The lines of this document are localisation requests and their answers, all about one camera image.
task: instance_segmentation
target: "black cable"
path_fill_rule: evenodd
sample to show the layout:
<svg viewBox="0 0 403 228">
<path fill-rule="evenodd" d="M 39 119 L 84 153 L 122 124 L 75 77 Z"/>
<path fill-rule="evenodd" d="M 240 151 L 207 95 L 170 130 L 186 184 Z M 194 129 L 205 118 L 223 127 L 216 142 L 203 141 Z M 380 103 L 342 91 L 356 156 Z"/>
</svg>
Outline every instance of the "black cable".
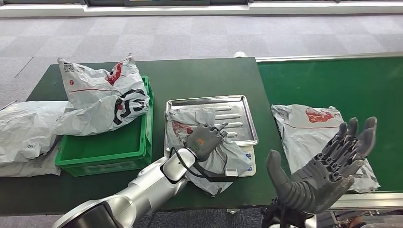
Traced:
<svg viewBox="0 0 403 228">
<path fill-rule="evenodd" d="M 172 151 L 173 151 L 173 150 L 175 150 L 176 156 L 178 156 L 179 161 L 181 161 L 181 165 L 182 165 L 183 167 L 185 167 L 185 169 L 186 169 L 189 173 L 191 173 L 193 176 L 196 176 L 196 177 L 199 177 L 199 178 L 206 178 L 204 175 L 200 175 L 200 174 L 197 174 L 197 173 L 191 171 L 190 168 L 187 167 L 187 165 L 185 164 L 185 162 L 183 161 L 182 157 L 180 156 L 180 154 L 178 153 L 178 151 L 176 150 L 175 147 L 171 147 L 171 150 L 169 151 L 169 157 L 172 157 Z"/>
<path fill-rule="evenodd" d="M 148 224 L 147 224 L 147 227 L 146 227 L 146 228 L 150 228 L 151 223 L 153 222 L 154 217 L 155 217 L 156 214 L 157 214 L 157 211 L 154 211 L 154 212 L 151 214 L 150 221 L 148 221 Z"/>
</svg>

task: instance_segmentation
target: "white plastic bag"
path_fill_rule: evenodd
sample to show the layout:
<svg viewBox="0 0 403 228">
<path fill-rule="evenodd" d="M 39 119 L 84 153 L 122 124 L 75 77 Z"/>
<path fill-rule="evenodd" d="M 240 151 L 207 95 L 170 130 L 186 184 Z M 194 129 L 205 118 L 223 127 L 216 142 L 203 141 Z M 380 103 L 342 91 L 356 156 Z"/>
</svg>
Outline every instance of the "white plastic bag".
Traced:
<svg viewBox="0 0 403 228">
<path fill-rule="evenodd" d="M 272 105 L 271 111 L 277 121 L 291 173 L 301 169 L 321 152 L 344 122 L 340 112 L 334 107 Z M 350 190 L 363 193 L 380 187 L 367 159 L 354 176 L 354 184 Z"/>
<path fill-rule="evenodd" d="M 0 165 L 0 177 L 32 177 L 45 174 L 60 176 L 60 168 L 55 165 L 60 142 L 53 147 L 52 151 L 28 162 L 13 162 Z"/>
<path fill-rule="evenodd" d="M 189 134 L 200 124 L 214 125 L 215 114 L 210 108 L 173 109 L 166 113 L 167 146 L 182 148 Z M 206 161 L 200 162 L 205 170 L 214 173 L 236 171 L 238 176 L 252 165 L 252 160 L 244 155 L 239 146 L 224 138 Z M 194 167 L 191 170 L 200 174 Z M 232 182 L 209 182 L 205 178 L 186 173 L 186 178 L 194 185 L 215 196 L 226 190 Z"/>
<path fill-rule="evenodd" d="M 148 110 L 150 100 L 131 55 L 111 72 L 58 59 L 68 108 L 57 134 L 94 135 L 120 128 Z"/>
<path fill-rule="evenodd" d="M 0 163 L 28 162 L 46 154 L 56 139 L 67 101 L 29 101 L 0 111 Z"/>
</svg>

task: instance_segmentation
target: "green basket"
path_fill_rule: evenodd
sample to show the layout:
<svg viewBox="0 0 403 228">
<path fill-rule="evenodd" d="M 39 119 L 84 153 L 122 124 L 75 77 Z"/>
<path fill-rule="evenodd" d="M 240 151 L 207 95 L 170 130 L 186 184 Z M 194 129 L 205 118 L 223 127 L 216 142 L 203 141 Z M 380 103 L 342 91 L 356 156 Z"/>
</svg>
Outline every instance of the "green basket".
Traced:
<svg viewBox="0 0 403 228">
<path fill-rule="evenodd" d="M 150 97 L 149 110 L 112 132 L 63 137 L 55 164 L 71 175 L 86 176 L 142 169 L 151 164 L 154 95 L 142 76 Z"/>
</svg>

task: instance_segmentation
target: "baking tray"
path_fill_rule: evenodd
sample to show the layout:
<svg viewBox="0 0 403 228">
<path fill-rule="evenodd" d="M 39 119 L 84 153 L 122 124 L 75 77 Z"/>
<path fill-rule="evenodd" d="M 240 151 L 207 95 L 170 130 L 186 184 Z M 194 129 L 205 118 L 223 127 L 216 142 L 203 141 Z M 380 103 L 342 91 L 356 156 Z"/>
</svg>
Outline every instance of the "baking tray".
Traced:
<svg viewBox="0 0 403 228">
<path fill-rule="evenodd" d="M 228 122 L 224 130 L 228 133 L 229 139 L 238 146 L 258 144 L 258 136 L 256 135 L 255 125 L 253 125 L 252 116 L 250 115 L 248 101 L 243 95 L 170 100 L 166 103 L 167 112 L 183 107 L 212 108 L 215 110 L 216 126 L 222 122 Z"/>
</svg>

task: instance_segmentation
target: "floor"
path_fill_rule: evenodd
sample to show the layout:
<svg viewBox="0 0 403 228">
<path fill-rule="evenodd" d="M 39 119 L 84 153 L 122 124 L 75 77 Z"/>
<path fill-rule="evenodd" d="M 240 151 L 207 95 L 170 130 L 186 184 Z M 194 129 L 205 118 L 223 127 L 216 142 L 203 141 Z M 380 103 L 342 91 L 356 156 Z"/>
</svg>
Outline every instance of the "floor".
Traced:
<svg viewBox="0 0 403 228">
<path fill-rule="evenodd" d="M 58 57 L 73 62 L 342 55 L 403 51 L 403 15 L 0 19 L 0 108 L 24 101 Z M 0 217 L 0 228 L 47 228 L 59 216 Z M 151 227 L 258 227 L 259 210 L 158 213 Z M 148 218 L 140 222 L 145 227 Z"/>
</svg>

